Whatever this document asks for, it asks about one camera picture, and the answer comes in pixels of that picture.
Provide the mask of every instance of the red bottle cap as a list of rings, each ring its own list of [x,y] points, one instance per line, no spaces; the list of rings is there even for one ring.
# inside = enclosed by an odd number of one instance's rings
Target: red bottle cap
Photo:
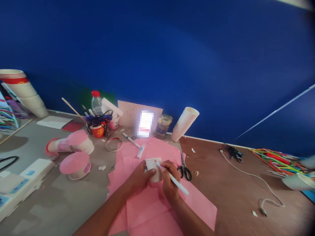
[[[99,97],[100,96],[99,91],[96,91],[96,90],[92,91],[92,96]]]

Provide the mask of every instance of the plastic bottle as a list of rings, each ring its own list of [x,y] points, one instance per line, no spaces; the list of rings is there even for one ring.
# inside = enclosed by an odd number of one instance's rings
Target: plastic bottle
[[[166,132],[168,131],[168,128],[170,127],[170,124],[172,123],[173,117],[170,115],[162,114],[157,123],[157,128],[155,130],[155,137],[158,139],[164,138],[166,135]]]
[[[9,106],[12,108],[13,111],[19,113],[24,118],[29,118],[30,117],[27,114],[27,112],[24,111],[23,108],[16,101],[12,100],[12,98],[5,97],[5,99],[7,100],[7,103],[9,104]]]
[[[100,97],[99,91],[92,91],[92,111],[94,115],[103,115],[102,112],[102,99]]]

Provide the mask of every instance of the gray table surface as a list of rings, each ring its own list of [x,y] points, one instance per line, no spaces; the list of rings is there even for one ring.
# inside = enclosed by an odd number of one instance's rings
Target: gray table surface
[[[76,116],[51,112],[51,115],[74,118]],[[53,138],[66,138],[70,133],[59,129],[37,125],[34,118],[17,134],[0,145],[0,158],[19,156],[20,159],[6,170],[20,174],[38,158],[49,159],[45,146]],[[111,137],[123,137],[119,127]],[[131,128],[125,128],[128,134]],[[70,153],[63,153],[53,168],[43,179],[39,190],[34,191],[18,208],[0,223],[0,235],[72,235],[106,200],[109,184],[108,173],[115,164],[116,153],[105,149],[102,138],[90,135],[95,149],[90,154],[91,172],[80,180],[72,181],[59,171],[60,162]],[[165,141],[181,150],[179,142],[168,136]],[[104,171],[98,166],[106,165]],[[117,235],[128,235],[121,232]]]

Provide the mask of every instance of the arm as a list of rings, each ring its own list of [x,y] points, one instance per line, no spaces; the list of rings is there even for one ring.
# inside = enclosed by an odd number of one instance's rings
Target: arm
[[[170,161],[165,161],[161,163],[161,166],[163,166],[163,192],[178,217],[183,234],[185,236],[214,235],[209,226],[180,197],[178,187],[171,181],[168,172],[180,181],[180,175],[175,165]]]
[[[136,191],[146,187],[148,180],[156,172],[151,169],[144,173],[145,161],[142,161],[126,182],[73,234],[80,235],[107,235],[119,211],[127,199]]]

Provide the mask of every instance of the human hand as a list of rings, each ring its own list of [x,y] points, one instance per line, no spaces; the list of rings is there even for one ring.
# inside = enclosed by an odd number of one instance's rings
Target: human hand
[[[143,190],[147,184],[150,177],[155,175],[156,170],[151,169],[144,172],[145,160],[143,160],[132,172],[129,178],[126,180],[124,185],[129,189],[129,193],[133,194],[138,190]]]
[[[170,204],[175,203],[177,200],[180,199],[180,195],[178,192],[178,187],[171,181],[171,177],[168,172],[170,172],[171,175],[174,176],[178,182],[180,181],[180,174],[177,171],[175,165],[169,160],[162,162],[160,165],[163,167],[163,192]]]

